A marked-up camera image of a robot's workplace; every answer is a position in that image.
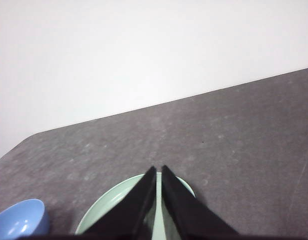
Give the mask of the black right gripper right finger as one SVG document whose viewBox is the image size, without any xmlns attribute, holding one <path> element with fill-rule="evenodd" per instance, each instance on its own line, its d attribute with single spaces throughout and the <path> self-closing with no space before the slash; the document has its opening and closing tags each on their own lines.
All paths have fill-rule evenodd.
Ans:
<svg viewBox="0 0 308 240">
<path fill-rule="evenodd" d="M 236 238 L 239 233 L 200 202 L 168 167 L 162 167 L 162 214 L 168 240 Z"/>
</svg>

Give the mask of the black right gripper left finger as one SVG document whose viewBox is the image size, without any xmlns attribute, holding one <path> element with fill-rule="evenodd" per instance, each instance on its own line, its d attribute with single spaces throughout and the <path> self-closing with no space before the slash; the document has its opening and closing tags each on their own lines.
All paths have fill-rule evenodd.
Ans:
<svg viewBox="0 0 308 240">
<path fill-rule="evenodd" d="M 150 167 L 127 195 L 80 236 L 84 240 L 150 240 L 156 212 L 157 171 Z"/>
</svg>

